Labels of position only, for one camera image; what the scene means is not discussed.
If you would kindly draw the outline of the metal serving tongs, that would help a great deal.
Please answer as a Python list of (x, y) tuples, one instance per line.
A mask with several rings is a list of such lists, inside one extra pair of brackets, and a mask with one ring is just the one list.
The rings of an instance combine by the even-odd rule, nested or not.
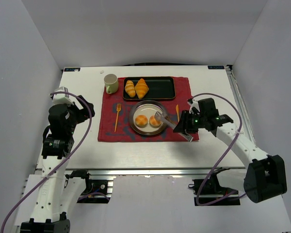
[[(160, 113), (159, 111), (157, 111), (154, 115), (155, 119), (158, 121), (161, 121), (162, 123), (166, 124), (168, 127), (170, 127), (172, 130), (175, 129), (175, 127), (177, 126), (175, 123), (173, 123), (170, 119), (169, 116), (166, 115), (165, 113)], [(188, 142), (192, 142), (193, 141), (193, 137), (189, 134), (185, 134), (185, 133), (178, 133), (179, 135), (181, 135), (183, 138), (185, 138)]]

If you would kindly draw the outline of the round bread bun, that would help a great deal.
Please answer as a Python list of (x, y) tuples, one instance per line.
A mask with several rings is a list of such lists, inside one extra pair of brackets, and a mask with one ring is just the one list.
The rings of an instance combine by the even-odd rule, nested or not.
[(161, 126), (162, 122), (159, 121), (159, 120), (156, 120), (155, 119), (155, 116), (151, 116), (150, 119), (149, 119), (149, 124), (151, 125), (151, 127), (153, 128), (158, 128)]
[(134, 122), (137, 127), (144, 128), (148, 124), (148, 119), (145, 115), (138, 115)]

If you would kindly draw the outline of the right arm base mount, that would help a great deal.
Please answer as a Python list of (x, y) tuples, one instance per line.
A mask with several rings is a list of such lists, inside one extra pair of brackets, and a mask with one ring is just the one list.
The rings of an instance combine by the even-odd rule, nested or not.
[[(192, 180), (188, 184), (188, 188), (193, 191), (194, 194), (194, 205), (198, 206), (196, 203), (196, 195), (199, 190), (200, 185), (202, 184), (203, 179)], [(217, 200), (230, 192), (233, 192), (233, 189), (216, 186), (214, 182), (207, 181), (203, 186), (201, 194), (199, 196), (199, 202), (201, 204), (208, 203), (214, 200)], [(231, 196), (227, 197), (224, 200), (211, 204), (211, 206), (240, 206), (241, 202), (239, 199), (239, 192), (235, 191)]]

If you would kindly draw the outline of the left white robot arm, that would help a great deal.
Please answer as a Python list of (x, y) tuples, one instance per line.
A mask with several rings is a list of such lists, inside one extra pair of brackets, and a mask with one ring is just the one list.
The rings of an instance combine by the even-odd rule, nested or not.
[(94, 106), (81, 95), (75, 98), (79, 109), (70, 100), (71, 93), (58, 91), (51, 94), (54, 105), (48, 111), (49, 125), (43, 134), (42, 180), (33, 188), (38, 191), (29, 221), (20, 227), (22, 233), (68, 233), (71, 229), (68, 216), (80, 194), (88, 186), (85, 171), (65, 175), (68, 160), (79, 148), (74, 145), (73, 134), (78, 124), (91, 121)]

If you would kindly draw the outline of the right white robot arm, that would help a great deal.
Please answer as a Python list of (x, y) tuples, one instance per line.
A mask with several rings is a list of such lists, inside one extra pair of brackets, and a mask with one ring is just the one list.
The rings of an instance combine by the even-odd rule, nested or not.
[(246, 172), (215, 171), (222, 161), (222, 158), (219, 158), (200, 185), (197, 191), (198, 195), (206, 181), (213, 176), (217, 178), (220, 186), (242, 191), (254, 203), (287, 192), (284, 160), (279, 155), (271, 156), (258, 148), (245, 135), (241, 134), (240, 128), (234, 124), (228, 115), (208, 117), (204, 114), (196, 115), (189, 111), (183, 111), (179, 123), (173, 131), (189, 136), (198, 132), (199, 129), (206, 129), (224, 142), (228, 148), (223, 156), (228, 151), (233, 151), (245, 166)]

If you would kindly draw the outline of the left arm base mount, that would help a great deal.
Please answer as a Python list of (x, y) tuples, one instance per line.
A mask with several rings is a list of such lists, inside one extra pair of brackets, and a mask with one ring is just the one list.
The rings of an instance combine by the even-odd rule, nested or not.
[(108, 180), (94, 179), (88, 170), (73, 170), (65, 175), (65, 187), (72, 178), (82, 178), (85, 181), (85, 190), (81, 193), (77, 203), (107, 204), (111, 199), (108, 192)]

